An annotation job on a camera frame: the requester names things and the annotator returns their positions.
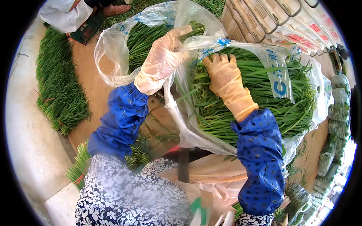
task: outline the star-patterned sleeve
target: star-patterned sleeve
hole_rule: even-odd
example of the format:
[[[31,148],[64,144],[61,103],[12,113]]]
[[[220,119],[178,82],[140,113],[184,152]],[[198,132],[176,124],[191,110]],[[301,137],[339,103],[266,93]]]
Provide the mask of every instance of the star-patterned sleeve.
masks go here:
[[[271,111],[264,109],[253,111],[239,123],[232,122],[231,128],[239,136],[237,157],[248,175],[238,195],[244,214],[248,217],[272,216],[283,202],[285,189],[278,124]]]
[[[88,152],[109,154],[123,160],[131,155],[130,144],[138,137],[140,125],[148,114],[148,96],[132,83],[112,90],[108,97],[109,111],[89,138]]]

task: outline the plastic-wrapped bundle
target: plastic-wrapped bundle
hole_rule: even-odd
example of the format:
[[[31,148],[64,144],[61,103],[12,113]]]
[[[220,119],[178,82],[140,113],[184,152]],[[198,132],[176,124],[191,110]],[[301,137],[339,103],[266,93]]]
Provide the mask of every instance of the plastic-wrapped bundle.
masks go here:
[[[292,183],[286,188],[285,194],[290,198],[290,204],[285,208],[285,212],[288,214],[288,222],[292,223],[297,219],[299,213],[303,213],[309,208],[312,196],[297,183]]]
[[[342,166],[342,158],[344,157],[344,150],[347,147],[348,140],[337,137],[336,153],[333,162]]]
[[[316,189],[313,189],[312,196],[323,199],[323,198],[327,197],[330,192],[331,192],[330,189],[326,189],[324,192],[319,192]]]
[[[336,74],[331,78],[332,89],[343,88],[346,93],[351,96],[351,88],[349,86],[348,78],[343,74]]]
[[[312,196],[311,207],[315,207],[316,209],[319,209],[322,206],[322,203],[324,201],[325,201],[325,198],[318,198],[318,197]]]
[[[318,191],[319,193],[326,193],[327,191],[329,192],[330,190],[329,189],[326,189],[326,188],[322,188],[318,185],[314,185],[314,189],[313,190],[316,190]]]
[[[349,120],[350,96],[344,88],[332,89],[334,104],[328,107],[328,117],[339,121]]]
[[[349,121],[343,122],[333,119],[328,120],[328,133],[339,138],[348,139],[351,134]]]
[[[319,208],[320,206],[317,207],[315,205],[311,205],[311,207],[309,207],[309,209],[304,213],[303,222],[300,226],[308,225],[309,221],[314,217]]]
[[[334,155],[336,153],[336,144],[337,144],[337,137],[335,135],[329,134],[327,142],[319,156],[319,163],[318,163],[319,176],[325,176],[329,167],[331,166]]]
[[[291,223],[290,226],[297,226],[300,223],[302,223],[303,222],[303,216],[304,216],[304,213],[299,213],[298,216],[296,217],[295,221],[293,221],[293,223]]]
[[[341,167],[339,165],[332,163],[326,175],[323,177],[318,175],[314,184],[321,188],[330,189],[334,181],[334,177],[340,172],[340,170]]]

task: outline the glove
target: glove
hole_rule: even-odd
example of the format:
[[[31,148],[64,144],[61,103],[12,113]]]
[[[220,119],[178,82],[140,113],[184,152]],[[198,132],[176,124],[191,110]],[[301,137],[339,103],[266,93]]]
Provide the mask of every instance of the glove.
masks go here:
[[[182,43],[179,36],[192,31],[191,25],[175,28],[153,44],[134,85],[141,93],[152,95],[157,92],[176,68],[188,57],[188,51],[173,52]]]
[[[230,54],[230,62],[226,54],[213,54],[211,58],[212,62],[208,57],[203,59],[211,79],[209,88],[224,100],[236,121],[241,122],[259,106],[253,102],[248,88],[243,87],[235,56]]]

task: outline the clear plastic bag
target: clear plastic bag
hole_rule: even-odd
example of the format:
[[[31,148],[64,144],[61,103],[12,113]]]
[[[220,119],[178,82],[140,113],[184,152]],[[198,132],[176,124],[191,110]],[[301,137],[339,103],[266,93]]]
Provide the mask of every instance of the clear plastic bag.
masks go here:
[[[330,119],[347,122],[349,120],[350,96],[346,92],[347,88],[341,87],[332,89],[334,104],[328,108]]]
[[[187,65],[193,63],[191,60],[197,57],[197,59],[201,61],[205,56],[211,53],[218,52],[227,46],[242,48],[254,53],[263,62],[264,67],[271,67],[271,65],[269,64],[272,63],[269,58],[269,55],[271,53],[267,51],[268,49],[278,53],[277,58],[280,57],[278,58],[278,61],[284,62],[287,55],[285,49],[280,47],[275,47],[275,49],[278,49],[275,50],[274,48],[270,49],[269,46],[251,43],[240,43],[234,40],[225,39],[223,37],[194,36],[187,39],[184,44],[177,49],[177,51],[191,51],[189,62],[186,62],[184,66],[180,66],[176,70],[175,74],[168,78],[167,81],[164,83],[165,107],[168,108],[170,114],[172,115],[173,119],[175,120],[176,124],[180,129],[180,146],[184,148],[197,146],[201,149],[208,150],[213,153],[236,155],[237,150],[235,147],[229,145],[228,143],[225,143],[221,139],[218,139],[212,135],[205,134],[198,129],[197,118],[193,114],[193,106],[186,103],[185,108],[187,112],[185,114],[182,114],[180,112],[180,108],[178,107],[178,104],[180,103],[176,103],[173,95],[170,92],[170,88],[174,80],[177,84],[177,89],[183,89],[185,93],[189,92],[187,81],[189,71],[187,69]],[[319,92],[316,92],[317,107],[313,113],[313,123],[310,127],[310,129],[315,129],[317,128],[318,124],[326,119],[328,115],[327,109],[329,104],[333,102],[333,97],[330,92],[330,82],[328,79],[324,79],[324,76],[321,72],[320,64],[312,57],[302,55],[301,63],[303,65],[307,65],[308,62],[312,64],[313,67],[308,75],[310,84],[314,90],[320,90]],[[285,177],[288,175],[287,170],[285,170],[285,166],[295,157],[295,150],[301,143],[306,133],[307,131],[304,134],[300,134],[299,136],[282,140],[284,149],[286,151],[286,154],[283,157],[283,175]]]
[[[347,95],[351,96],[351,87],[349,86],[349,81],[347,76],[343,74],[336,74],[331,78],[332,89],[344,88]]]
[[[332,164],[334,155],[336,153],[337,137],[329,134],[327,142],[320,153],[319,163],[318,163],[318,175],[325,176],[329,167]]]
[[[332,163],[325,176],[317,176],[314,184],[325,189],[331,189],[334,178],[339,174],[341,167]]]
[[[312,196],[302,186],[292,183],[285,189],[291,202],[285,208],[288,214],[288,225],[297,220],[299,213],[304,213],[311,205]]]
[[[105,29],[94,49],[94,60],[104,82],[109,86],[118,87],[134,81],[137,73],[128,74],[127,39],[132,27],[138,22],[149,27],[163,24],[182,27],[192,20],[205,25],[204,35],[227,35],[224,26],[211,12],[189,0],[167,1],[149,6],[126,21]],[[104,55],[114,63],[114,69],[110,74],[105,74],[100,67]]]
[[[349,121],[337,121],[333,119],[328,120],[328,133],[336,137],[348,139],[351,135]]]
[[[333,162],[342,166],[342,158],[344,157],[344,151],[347,147],[348,140],[337,137],[336,141],[336,153],[334,155]]]

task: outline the plastic bag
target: plastic bag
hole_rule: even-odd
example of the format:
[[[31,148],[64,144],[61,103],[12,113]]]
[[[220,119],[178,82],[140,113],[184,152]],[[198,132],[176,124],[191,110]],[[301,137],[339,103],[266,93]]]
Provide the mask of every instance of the plastic bag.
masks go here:
[[[237,41],[225,39],[225,38],[217,38],[217,37],[209,37],[209,36],[194,36],[185,41],[183,46],[178,48],[178,51],[191,50],[191,58],[198,57],[198,60],[201,61],[205,56],[218,52],[224,47],[231,46],[237,48],[243,48],[248,51],[251,51],[256,56],[263,61],[263,59],[268,59],[269,54],[265,55],[263,52],[270,53],[266,51],[266,48],[259,44],[250,44],[250,43],[240,43]],[[285,60],[284,49],[277,47],[279,52],[283,55],[283,60]],[[316,129],[317,125],[323,122],[328,115],[328,106],[333,103],[333,96],[331,93],[331,82],[322,75],[320,63],[314,60],[312,57],[302,55],[301,63],[303,65],[307,65],[307,63],[312,64],[312,70],[310,71],[308,78],[310,80],[310,84],[312,89],[316,90],[316,101],[317,107],[313,113],[312,125],[310,130]],[[184,92],[189,91],[187,76],[188,70],[185,66],[179,67],[176,71],[175,75],[172,75],[164,84],[164,93],[165,93],[165,106],[168,108],[170,114],[175,120],[176,124],[180,129],[180,146],[184,148],[190,148],[197,146],[204,150],[209,150],[213,153],[224,154],[224,155],[236,155],[236,148],[225,143],[224,141],[209,135],[205,134],[198,129],[198,122],[196,116],[194,116],[194,107],[190,106],[186,103],[186,115],[181,114],[180,109],[178,108],[178,104],[176,103],[171,92],[170,88],[173,84],[173,80],[177,84],[177,89],[183,89]],[[284,177],[288,176],[288,171],[285,169],[286,165],[295,157],[295,150],[298,145],[301,143],[304,135],[307,133],[307,130],[304,134],[300,134],[299,136],[295,136],[292,138],[286,138],[282,140],[284,149],[286,154],[283,157],[284,166],[283,166],[283,175]]]
[[[290,198],[290,204],[285,208],[288,214],[288,225],[294,222],[299,213],[304,213],[311,205],[312,196],[302,186],[292,183],[285,189],[285,194]]]
[[[347,95],[351,96],[351,87],[349,86],[349,81],[347,76],[343,74],[336,74],[331,78],[332,89],[344,88]]]
[[[189,179],[191,184],[233,205],[238,202],[237,196],[248,177],[240,161],[224,161],[224,158],[224,155],[211,154],[189,163]],[[170,169],[158,176],[176,180],[177,169]]]
[[[337,137],[329,134],[327,142],[320,153],[319,163],[318,163],[318,175],[325,176],[329,167],[332,164],[334,155],[336,153]]]
[[[328,108],[330,119],[347,122],[349,120],[350,97],[345,88],[332,89],[334,104]]]
[[[349,121],[328,120],[328,133],[339,138],[348,139],[351,135]]]
[[[127,39],[130,30],[138,22],[149,27],[165,23],[182,27],[192,20],[205,25],[204,35],[227,35],[224,26],[211,12],[189,0],[167,1],[152,5],[126,21],[105,29],[94,49],[94,60],[104,82],[109,86],[118,87],[134,81],[137,73],[128,74]],[[105,74],[100,67],[100,61],[105,54],[114,63],[114,69],[110,74]]]
[[[344,157],[344,151],[347,147],[348,140],[337,137],[336,141],[336,153],[334,155],[333,162],[342,166],[342,158]]]
[[[191,61],[192,59],[197,57],[198,60],[201,61],[205,56],[211,53],[218,52],[219,50],[227,46],[243,48],[254,53],[263,62],[263,65],[265,67],[272,67],[271,64],[274,66],[275,61],[271,60],[270,57],[277,59],[280,66],[285,64],[284,60],[287,55],[287,52],[283,48],[280,47],[270,48],[269,46],[265,47],[260,44],[240,43],[234,40],[225,39],[223,37],[194,36],[187,39],[184,42],[184,44],[177,49],[177,51],[185,51],[185,50],[191,51],[190,60],[189,62],[185,63],[185,65],[190,65],[192,63]],[[228,143],[225,143],[224,141],[212,135],[205,134],[198,129],[197,118],[193,114],[194,112],[193,106],[186,103],[185,108],[187,110],[187,113],[186,115],[181,114],[180,109],[178,107],[179,103],[175,102],[173,95],[170,92],[170,88],[171,85],[173,84],[173,80],[175,80],[175,83],[177,84],[177,89],[183,89],[183,91],[187,93],[189,91],[188,81],[187,81],[188,74],[189,72],[187,66],[180,66],[176,70],[175,74],[172,75],[170,78],[168,78],[168,80],[164,84],[165,106],[166,108],[168,108],[170,114],[172,115],[173,119],[175,120],[176,124],[180,129],[180,146],[184,148],[197,146],[201,149],[208,150],[213,153],[224,154],[224,155],[236,155],[237,150],[235,147],[229,145]],[[309,79],[311,81],[318,81],[318,83],[315,84],[315,89],[317,89],[318,86],[322,86],[321,90],[324,90],[323,88],[324,80],[321,71],[319,72],[314,70],[313,73],[310,73]],[[327,108],[325,106],[326,101],[324,98],[320,99],[324,100],[323,104],[321,105],[323,106],[324,115],[326,117],[327,115]],[[316,119],[316,122],[321,121],[322,118],[323,116],[320,116],[320,119]],[[295,149],[302,141],[304,135],[305,134],[301,134],[301,136],[296,136],[283,140],[283,145],[287,153],[286,154],[287,161],[284,161],[285,165],[287,165],[295,156]]]
[[[200,186],[200,184],[203,183],[222,185],[223,183],[225,184],[225,182],[238,182],[243,179],[245,181],[247,180],[246,169],[240,161],[223,161],[224,158],[225,156],[212,154],[189,163],[190,184],[178,181],[178,172],[176,168],[156,175],[168,178],[182,189],[185,189],[190,203],[193,203],[200,198],[201,201],[195,203],[199,205],[197,209],[200,209],[201,211],[196,211],[190,225],[193,225],[193,223],[196,223],[195,225],[197,226],[220,225],[223,221],[223,216],[226,216],[227,218],[223,224],[224,226],[231,226],[234,222],[236,211],[231,204],[235,203],[235,201],[230,204],[230,202],[225,200],[225,196],[220,197],[217,193],[207,191]],[[235,196],[236,201],[237,195],[243,186],[242,184],[240,185],[241,187],[235,189],[233,195]],[[201,212],[205,212],[205,215],[198,215]]]
[[[318,175],[314,184],[321,188],[331,189],[334,178],[339,174],[340,170],[341,167],[339,165],[332,163],[326,175],[323,177]]]

